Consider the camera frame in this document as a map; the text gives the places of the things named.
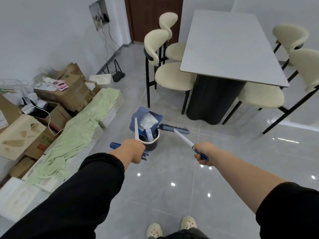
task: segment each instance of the black table base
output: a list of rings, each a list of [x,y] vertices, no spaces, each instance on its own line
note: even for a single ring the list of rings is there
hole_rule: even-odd
[[[245,84],[245,81],[197,75],[187,117],[219,124]]]

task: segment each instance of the door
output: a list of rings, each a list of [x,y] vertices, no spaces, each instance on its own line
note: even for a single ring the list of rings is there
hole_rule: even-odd
[[[159,29],[159,18],[165,12],[174,12],[178,20],[171,27],[170,43],[178,42],[183,0],[125,0],[131,39],[144,42],[147,33]]]

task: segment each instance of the black bucket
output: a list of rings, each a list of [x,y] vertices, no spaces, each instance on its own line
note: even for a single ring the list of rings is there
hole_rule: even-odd
[[[156,133],[155,136],[153,134],[154,140],[151,142],[149,142],[147,138],[145,138],[141,135],[138,135],[141,142],[145,145],[145,148],[147,151],[153,151],[157,147],[158,138],[160,137],[160,131],[158,129],[156,129],[155,133]]]

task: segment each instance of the foot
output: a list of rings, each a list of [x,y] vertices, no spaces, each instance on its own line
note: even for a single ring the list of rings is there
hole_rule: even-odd
[[[189,229],[192,227],[197,228],[194,218],[189,215],[184,216],[183,220],[181,221],[181,230]]]
[[[146,231],[146,238],[149,238],[149,237],[158,238],[162,236],[163,236],[162,229],[160,228],[160,225],[157,223],[151,224]]]

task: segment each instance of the green blanket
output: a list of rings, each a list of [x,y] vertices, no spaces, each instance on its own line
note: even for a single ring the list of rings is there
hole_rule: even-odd
[[[35,167],[27,182],[37,184],[45,178],[64,178],[68,173],[66,167],[69,159],[89,145],[99,121],[111,110],[120,95],[118,89],[101,89],[84,110],[66,123],[54,148],[45,161]]]

